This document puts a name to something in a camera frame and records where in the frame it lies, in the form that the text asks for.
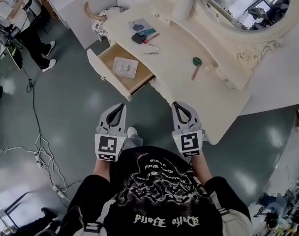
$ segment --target gray floor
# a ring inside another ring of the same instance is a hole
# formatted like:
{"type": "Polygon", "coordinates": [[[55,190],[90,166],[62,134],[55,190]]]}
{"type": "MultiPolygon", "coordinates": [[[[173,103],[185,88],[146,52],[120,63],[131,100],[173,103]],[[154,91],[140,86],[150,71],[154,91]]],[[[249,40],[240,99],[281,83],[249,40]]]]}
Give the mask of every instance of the gray floor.
{"type": "MultiPolygon", "coordinates": [[[[41,130],[67,185],[92,172],[96,159],[94,132],[100,114],[120,102],[127,105],[127,126],[135,126],[146,145],[177,151],[171,136],[170,107],[155,89],[147,85],[127,102],[113,86],[100,80],[72,31],[59,21],[51,22],[47,28],[49,33],[40,35],[45,43],[56,40],[50,54],[57,59],[56,66],[42,73],[27,53],[24,67],[36,80],[35,106],[41,130]]],[[[92,48],[98,54],[107,46],[104,40],[92,48]]],[[[7,64],[1,62],[0,69],[16,86],[13,95],[4,94],[0,101],[0,149],[5,149],[4,140],[9,147],[34,149],[38,128],[32,94],[26,93],[27,77],[17,68],[10,72],[7,64]]],[[[287,143],[294,117],[294,108],[239,117],[219,144],[205,143],[212,174],[224,176],[241,199],[250,204],[270,177],[287,143]]],[[[16,149],[2,153],[0,158],[0,207],[7,207],[25,191],[33,191],[12,213],[18,225],[41,216],[39,209],[43,206],[64,211],[48,174],[36,166],[32,154],[16,149]]],[[[57,175],[54,181],[62,184],[57,175]]],[[[68,198],[73,197],[77,186],[69,188],[68,198]]]]}

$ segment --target white cable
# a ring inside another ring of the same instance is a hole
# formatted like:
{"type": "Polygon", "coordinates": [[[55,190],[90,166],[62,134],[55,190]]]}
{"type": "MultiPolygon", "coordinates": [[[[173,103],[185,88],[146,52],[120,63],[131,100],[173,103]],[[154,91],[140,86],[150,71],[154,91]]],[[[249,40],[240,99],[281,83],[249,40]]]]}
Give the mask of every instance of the white cable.
{"type": "Polygon", "coordinates": [[[61,175],[61,173],[60,173],[60,169],[59,169],[59,166],[56,164],[56,162],[55,162],[55,160],[54,160],[54,157],[53,157],[53,154],[51,153],[51,151],[50,151],[50,149],[49,149],[49,143],[42,137],[42,136],[38,136],[38,138],[37,138],[37,140],[36,140],[36,142],[35,142],[35,147],[36,147],[36,151],[32,151],[32,150],[27,150],[27,149],[25,149],[25,148],[23,148],[23,147],[12,147],[12,148],[9,148],[8,147],[8,144],[7,144],[7,140],[4,140],[4,144],[5,144],[5,148],[6,148],[6,150],[4,151],[3,149],[0,149],[0,155],[1,155],[1,152],[3,152],[3,153],[6,153],[6,152],[8,152],[8,151],[10,151],[10,150],[13,150],[13,149],[18,149],[18,148],[20,148],[20,149],[22,149],[22,150],[24,150],[25,152],[27,152],[27,153],[33,153],[34,155],[38,155],[38,153],[39,153],[39,161],[44,165],[44,167],[46,168],[46,169],[48,169],[49,167],[50,167],[50,163],[52,162],[52,177],[51,177],[51,180],[52,180],[52,183],[53,183],[53,185],[55,185],[55,182],[54,182],[54,173],[55,173],[55,171],[54,171],[54,166],[56,166],[56,168],[58,169],[58,175],[63,179],[63,184],[64,184],[64,191],[61,191],[61,193],[63,193],[63,192],[66,192],[67,191],[67,187],[66,187],[66,184],[65,184],[65,178],[61,175]],[[42,139],[43,141],[45,141],[46,143],[47,143],[47,148],[48,148],[48,152],[50,153],[50,155],[46,152],[46,150],[45,149],[43,149],[43,148],[40,148],[39,149],[39,151],[38,151],[38,148],[37,148],[37,142],[38,142],[38,140],[39,140],[39,138],[40,139],[42,139]],[[49,159],[49,162],[48,162],[48,164],[46,164],[41,158],[40,158],[40,154],[41,153],[43,153],[43,154],[45,154],[46,156],[48,156],[50,159],[49,159]]]}

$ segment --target oval mirror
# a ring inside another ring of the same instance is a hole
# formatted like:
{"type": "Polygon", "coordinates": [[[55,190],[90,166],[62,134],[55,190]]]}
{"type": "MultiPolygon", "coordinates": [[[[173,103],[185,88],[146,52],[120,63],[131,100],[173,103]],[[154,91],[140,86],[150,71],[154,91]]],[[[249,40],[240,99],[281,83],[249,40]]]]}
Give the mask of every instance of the oval mirror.
{"type": "Polygon", "coordinates": [[[263,30],[279,22],[290,0],[207,0],[206,10],[222,24],[235,30],[263,30]]]}

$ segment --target floral cushion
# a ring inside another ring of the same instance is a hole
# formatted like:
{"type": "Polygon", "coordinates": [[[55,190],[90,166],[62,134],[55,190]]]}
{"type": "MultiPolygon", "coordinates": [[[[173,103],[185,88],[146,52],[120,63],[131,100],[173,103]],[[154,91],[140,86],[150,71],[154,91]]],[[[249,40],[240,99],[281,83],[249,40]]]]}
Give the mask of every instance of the floral cushion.
{"type": "MultiPolygon", "coordinates": [[[[119,6],[115,6],[115,7],[111,7],[109,9],[106,9],[106,10],[102,10],[101,12],[98,13],[98,16],[107,16],[107,19],[109,19],[109,18],[111,18],[115,15],[118,15],[121,12],[124,12],[124,9],[122,7],[119,7],[119,6]]],[[[102,25],[103,25],[102,20],[98,20],[98,19],[92,19],[91,20],[92,30],[95,33],[99,34],[100,36],[108,37],[108,33],[104,30],[102,25]]]]}

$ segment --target small drawer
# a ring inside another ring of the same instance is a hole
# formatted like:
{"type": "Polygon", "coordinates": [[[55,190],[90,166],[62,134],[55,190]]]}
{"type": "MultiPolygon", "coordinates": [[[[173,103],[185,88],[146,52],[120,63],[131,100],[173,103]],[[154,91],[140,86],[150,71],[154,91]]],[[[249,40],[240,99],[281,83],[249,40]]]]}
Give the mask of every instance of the small drawer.
{"type": "Polygon", "coordinates": [[[131,95],[154,77],[152,72],[140,61],[134,79],[113,73],[112,67],[115,57],[138,60],[118,44],[109,47],[98,56],[91,49],[88,49],[87,56],[90,64],[101,78],[110,82],[128,101],[132,99],[131,95]]]}

